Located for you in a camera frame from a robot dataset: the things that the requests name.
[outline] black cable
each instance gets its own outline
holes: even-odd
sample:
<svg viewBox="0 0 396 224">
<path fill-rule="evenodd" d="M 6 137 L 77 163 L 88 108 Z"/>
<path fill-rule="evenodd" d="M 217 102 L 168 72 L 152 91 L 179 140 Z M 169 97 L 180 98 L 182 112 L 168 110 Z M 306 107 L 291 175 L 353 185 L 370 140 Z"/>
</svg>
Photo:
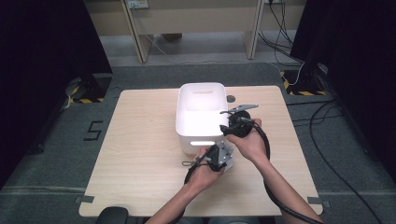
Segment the black cable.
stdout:
<svg viewBox="0 0 396 224">
<path fill-rule="evenodd" d="M 341 181 L 343 181 L 355 194 L 356 194 L 356 196 L 358 196 L 358 198 L 364 203 L 364 205 L 370 210 L 370 212 L 373 214 L 373 216 L 375 217 L 375 219 L 376 219 L 376 221 L 378 222 L 378 223 L 382 223 L 381 222 L 381 220 L 379 219 L 379 217 L 378 217 L 378 215 L 375 213 L 375 211 L 373 210 L 373 208 L 363 199 L 363 197 L 361 197 L 361 195 L 343 178 L 343 177 L 341 177 L 341 175 L 340 174 L 338 174 L 338 172 L 332 167 L 332 165 L 327 161 L 327 159 L 324 157 L 324 155 L 323 155 L 323 153 L 322 153 L 322 151 L 319 149 L 319 147 L 318 147 L 318 144 L 317 144 L 317 141 L 316 141 L 316 139 L 315 139 L 315 137 L 314 137 L 314 134 L 313 134 L 313 129 L 312 129 L 312 127 L 313 127 L 313 120 L 314 120 L 314 118 L 315 118 L 315 115 L 324 107 L 324 106 L 326 106 L 326 105 L 328 105 L 328 104 L 330 104 L 331 102 L 333 102 L 333 101 L 335 101 L 335 100 L 332 100 L 332 101 L 330 101 L 330 102 L 328 102 L 328 103 L 326 103 L 326 104 L 323 104 L 313 115 L 312 115 L 312 117 L 311 117 L 311 120 L 310 120 L 310 124 L 309 124 L 309 133 L 310 133 L 310 135 L 311 135 L 311 138 L 312 138 L 312 142 L 314 143 L 314 145 L 315 145 L 315 148 L 317 149 L 317 151 L 318 151 L 318 153 L 319 153 L 319 155 L 320 155 L 320 157 L 323 159 L 323 161 L 329 166 L 329 168 L 338 176 L 338 178 L 340 178 L 341 179 Z"/>
<path fill-rule="evenodd" d="M 301 102 L 301 103 L 291 103 L 291 104 L 286 104 L 286 105 L 309 105 L 309 104 L 321 104 L 321 103 L 329 103 L 333 102 L 334 100 L 328 100 L 328 101 L 311 101 L 311 102 Z"/>
<path fill-rule="evenodd" d="M 283 35 L 283 37 L 285 37 L 286 40 L 289 41 L 290 46 L 292 46 L 292 41 L 290 40 L 290 37 L 288 36 L 288 32 L 286 31 L 286 23 L 285 23 L 285 11 L 286 11 L 286 7 L 285 7 L 285 2 L 283 0 L 281 0 L 282 4 L 281 4 L 281 10 L 282 10 L 282 23 L 279 22 L 279 19 L 277 18 L 273 8 L 272 8 L 272 4 L 270 4 L 270 10 L 272 12 L 272 14 L 274 15 L 274 18 L 277 22 L 277 25 L 280 28 L 280 33 Z"/>
<path fill-rule="evenodd" d="M 264 145 L 265 145 L 267 158 L 268 158 L 268 160 L 270 160 L 270 157 L 271 157 L 270 156 L 270 152 L 271 152 L 271 150 L 270 150 L 269 140 L 268 140 L 268 137 L 265 134 L 265 132 L 260 127 L 260 125 L 257 124 L 256 122 L 254 122 L 251 119 L 243 119 L 243 118 L 241 118 L 239 121 L 242 121 L 242 122 L 252 126 L 259 133 L 259 135 L 262 137 L 262 141 L 264 142 Z M 302 220 L 304 222 L 311 223 L 311 224 L 321 224 L 322 223 L 322 222 L 317 221 L 317 220 L 315 220 L 315 219 L 313 219 L 311 217 L 307 217 L 307 216 L 305 216 L 303 214 L 300 214 L 300 213 L 295 212 L 294 210 L 288 208 L 285 204 L 283 204 L 280 200 L 277 199 L 277 197 L 274 195 L 274 193 L 266 185 L 265 181 L 263 183 L 264 183 L 264 187 L 265 187 L 265 190 L 267 191 L 267 194 L 268 194 L 269 198 L 280 209 L 282 209 L 283 211 L 285 211 L 289 215 L 291 215 L 293 217 L 296 217 L 296 218 L 298 218 L 298 219 L 300 219 L 300 220 Z"/>
<path fill-rule="evenodd" d="M 268 40 L 268 39 L 264 36 L 264 34 L 259 34 L 259 37 L 262 39 L 262 41 L 264 41 L 264 43 L 265 43 L 268 47 L 274 49 L 274 51 L 277 51 L 277 52 L 279 52 L 279 53 L 281 53 L 281 54 L 283 54 L 283 55 L 285 55 L 285 56 L 287 56 L 287 57 L 293 59 L 294 61 L 296 61 L 296 62 L 298 62 L 298 63 L 303 63 L 302 60 L 300 60 L 300 59 L 298 59 L 298 58 L 294 58 L 294 57 L 290 56 L 285 50 L 280 49 L 280 48 L 278 47 L 279 45 L 278 45 L 277 43 L 273 43 L 273 42 L 271 42 L 270 40 Z M 276 57 L 276 61 L 277 61 L 278 63 L 282 64 L 282 65 L 285 65 L 285 66 L 300 66 L 300 65 L 290 65 L 290 64 L 281 63 L 281 62 L 277 59 L 277 57 Z"/>
<path fill-rule="evenodd" d="M 278 33 L 278 35 L 277 35 L 275 44 L 272 43 L 271 41 L 269 41 L 268 39 L 266 39 L 263 33 L 259 34 L 259 37 L 261 37 L 262 40 L 263 40 L 269 47 L 271 47 L 271 48 L 274 49 L 274 56 L 275 56 L 276 61 L 277 61 L 278 63 L 280 63 L 280 64 L 282 64 L 282 65 L 285 65 L 285 66 L 295 66 L 295 65 L 290 65 L 290 64 L 281 63 L 281 62 L 279 61 L 279 59 L 277 58 L 277 56 L 276 56 L 276 52 L 277 52 L 277 51 L 280 52 L 280 53 L 282 53 L 282 54 L 284 54 L 284 55 L 286 55 L 286 56 L 288 56 L 288 57 L 290 57 L 291 59 L 293 59 L 294 61 L 296 61 L 296 62 L 298 62 L 298 63 L 302 63 L 303 61 L 301 61 L 301 60 L 299 60 L 299 59 L 297 59 L 297 58 L 291 57 L 286 51 L 284 51 L 283 49 L 280 49 L 280 48 L 279 48 L 279 47 L 282 47 L 282 48 L 289 48 L 289 49 L 290 49 L 290 48 L 292 47 L 292 45 L 293 45 L 293 42 L 291 41 L 291 39 L 290 39 L 290 37 L 289 37 L 289 35 L 288 35 L 288 32 L 287 32 L 287 29 L 286 29 L 286 22 L 285 22 L 286 3 L 285 3 L 285 1 L 281 0 L 282 22 L 279 22 L 279 19 L 278 19 L 278 17 L 276 16 L 276 14 L 275 14 L 275 12 L 274 12 L 274 10 L 273 10 L 273 8 L 272 8 L 272 3 L 271 3 L 271 2 L 270 2 L 269 7 L 270 7 L 270 9 L 271 9 L 272 14 L 274 15 L 274 18 L 275 18 L 275 20 L 276 20 L 276 23 L 277 23 L 278 26 L 279 26 L 279 33 Z M 289 45 L 290 45 L 289 47 L 287 47 L 287 46 L 282 46 L 282 45 L 278 45 L 278 44 L 277 44 L 280 35 L 283 35 L 283 37 L 289 42 Z"/>
<path fill-rule="evenodd" d="M 327 114 L 330 112 L 330 110 L 333 109 L 333 108 L 335 108 L 335 107 L 337 107 L 337 106 L 338 106 L 338 105 L 334 105 L 334 106 L 332 106 L 332 107 L 329 107 L 329 108 L 327 109 L 326 113 L 324 113 L 324 115 L 323 115 L 321 118 L 317 118 L 317 119 L 320 119 L 320 122 L 317 122 L 317 123 L 314 123 L 314 124 L 320 124 L 320 123 L 323 122 L 325 119 L 337 118 L 337 117 L 342 116 L 342 114 L 341 114 L 341 115 L 337 115 L 337 116 L 329 116 L 329 117 L 327 117 Z M 311 119 L 294 119 L 294 120 L 292 120 L 292 121 L 293 121 L 293 122 L 298 122 L 298 121 L 305 121 L 305 120 L 311 120 Z M 294 127 L 303 126 L 303 125 L 308 125 L 308 124 L 309 124 L 309 123 L 300 124 L 300 125 L 294 125 Z"/>
<path fill-rule="evenodd" d="M 193 161 L 191 163 L 189 161 L 183 161 L 181 163 L 183 165 L 185 165 L 186 162 L 192 164 L 192 167 L 187 172 L 186 177 L 184 177 L 183 184 L 187 184 L 190 181 L 191 175 L 192 175 L 192 173 L 195 171 L 195 169 L 197 167 L 200 167 L 202 165 L 208 165 L 207 163 L 201 164 L 201 161 L 205 158 L 205 156 L 207 155 L 208 152 L 209 152 L 209 150 L 206 151 L 204 153 L 204 155 L 202 155 L 201 157 L 196 158 L 195 161 Z M 183 218 L 185 211 L 186 211 L 186 208 L 184 208 L 183 211 L 181 211 L 181 213 L 174 220 L 168 222 L 168 224 L 177 224 Z"/>
<path fill-rule="evenodd" d="M 320 124 L 321 122 L 323 122 L 325 119 L 335 119 L 335 118 L 339 118 L 339 117 L 343 117 L 344 115 L 343 114 L 340 114 L 340 115 L 334 115 L 334 116 L 327 116 L 327 117 L 323 117 L 323 118 L 319 118 L 319 119 L 321 119 L 321 121 L 320 122 L 316 122 L 316 123 L 313 123 L 313 124 Z M 295 124 L 295 125 L 293 125 L 294 126 L 294 128 L 296 128 L 296 127 L 301 127 L 301 126 L 305 126 L 305 125 L 309 125 L 310 123 L 304 123 L 304 124 Z"/>
</svg>

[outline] gray carpet floor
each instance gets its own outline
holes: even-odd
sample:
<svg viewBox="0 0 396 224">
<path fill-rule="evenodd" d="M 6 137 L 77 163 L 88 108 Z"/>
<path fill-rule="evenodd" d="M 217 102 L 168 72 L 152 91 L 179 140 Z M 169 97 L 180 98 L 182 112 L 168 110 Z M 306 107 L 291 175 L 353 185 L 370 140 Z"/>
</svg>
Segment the gray carpet floor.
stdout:
<svg viewBox="0 0 396 224">
<path fill-rule="evenodd" d="M 71 104 L 53 124 L 44 153 L 26 155 L 0 191 L 0 223 L 94 223 L 78 214 L 76 198 L 84 194 L 122 90 L 179 88 L 189 82 L 220 82 L 224 86 L 276 85 L 281 88 L 319 196 L 329 206 L 321 215 L 326 223 L 376 223 L 359 198 L 323 161 L 306 125 L 322 104 L 333 96 L 291 96 L 283 88 L 279 70 L 268 63 L 186 64 L 113 67 L 113 79 L 100 104 Z M 359 138 L 342 116 L 342 108 L 329 104 L 318 113 L 327 118 L 313 125 L 313 134 L 332 167 L 367 201 L 383 223 L 396 223 L 396 188 L 381 163 L 365 152 Z M 101 130 L 87 133 L 92 121 Z M 129 223 L 136 223 L 131 217 Z"/>
</svg>

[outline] black device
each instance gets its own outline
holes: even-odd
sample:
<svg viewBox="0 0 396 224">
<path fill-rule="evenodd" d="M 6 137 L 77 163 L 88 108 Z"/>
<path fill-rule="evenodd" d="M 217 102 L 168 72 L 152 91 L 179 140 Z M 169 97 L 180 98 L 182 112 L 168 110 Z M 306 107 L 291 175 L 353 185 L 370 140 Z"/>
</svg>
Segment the black device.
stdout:
<svg viewBox="0 0 396 224">
<path fill-rule="evenodd" d="M 192 165 L 189 170 L 189 173 L 186 176 L 185 183 L 190 180 L 190 176 L 192 172 L 198 166 L 203 165 L 201 162 L 206 161 L 206 164 L 210 167 L 210 169 L 214 172 L 219 172 L 223 167 L 226 167 L 227 161 L 233 158 L 233 149 L 226 145 L 223 141 L 211 146 L 207 152 L 196 158 L 195 161 L 183 161 L 183 165 Z"/>
<path fill-rule="evenodd" d="M 328 67 L 329 83 L 362 149 L 396 182 L 395 15 L 392 0 L 308 0 L 290 55 L 311 62 L 311 71 L 317 63 Z"/>
<path fill-rule="evenodd" d="M 252 119 L 250 119 L 249 113 L 246 111 L 247 109 L 250 108 L 255 108 L 258 107 L 258 105 L 240 105 L 236 108 L 233 108 L 228 111 L 222 111 L 220 114 L 227 113 L 229 114 L 229 127 L 220 125 L 221 131 L 224 133 L 224 135 L 227 134 L 234 134 L 235 136 L 244 138 L 246 137 L 252 129 L 255 129 L 258 134 L 262 137 L 262 141 L 265 144 L 265 149 L 266 149 L 266 156 L 268 160 L 270 160 L 270 144 L 269 140 L 267 138 L 267 135 L 265 132 L 262 130 L 262 128 Z M 311 217 L 306 217 L 298 212 L 293 211 L 292 209 L 288 208 L 285 204 L 283 204 L 280 200 L 276 198 L 274 193 L 268 188 L 268 186 L 265 184 L 265 181 L 263 182 L 265 190 L 267 191 L 267 194 L 271 201 L 273 201 L 274 204 L 276 204 L 281 210 L 285 211 L 286 213 L 290 214 L 293 217 L 299 218 L 302 221 L 305 221 L 306 223 L 314 223 L 314 224 L 319 224 L 321 222 L 314 220 Z"/>
</svg>

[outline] person's wrist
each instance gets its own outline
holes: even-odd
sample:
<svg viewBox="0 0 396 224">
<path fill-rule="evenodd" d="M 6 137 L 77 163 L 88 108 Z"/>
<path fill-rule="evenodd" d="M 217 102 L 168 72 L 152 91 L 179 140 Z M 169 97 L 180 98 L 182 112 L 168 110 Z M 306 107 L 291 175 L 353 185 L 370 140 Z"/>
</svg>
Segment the person's wrist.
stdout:
<svg viewBox="0 0 396 224">
<path fill-rule="evenodd" d="M 258 154 L 256 156 L 253 156 L 251 158 L 251 162 L 253 162 L 253 164 L 257 166 L 259 163 L 267 163 L 269 161 L 268 161 L 268 158 L 265 155 L 265 153 L 262 153 L 262 154 Z"/>
<path fill-rule="evenodd" d="M 197 190 L 190 184 L 185 184 L 181 188 L 180 192 L 184 197 L 186 197 L 189 201 L 193 200 L 198 194 L 200 194 L 201 191 Z"/>
<path fill-rule="evenodd" d="M 189 192 L 191 192 L 194 195 L 200 194 L 202 191 L 205 190 L 205 188 L 201 185 L 193 184 L 191 182 L 185 184 L 185 187 L 188 189 Z"/>
</svg>

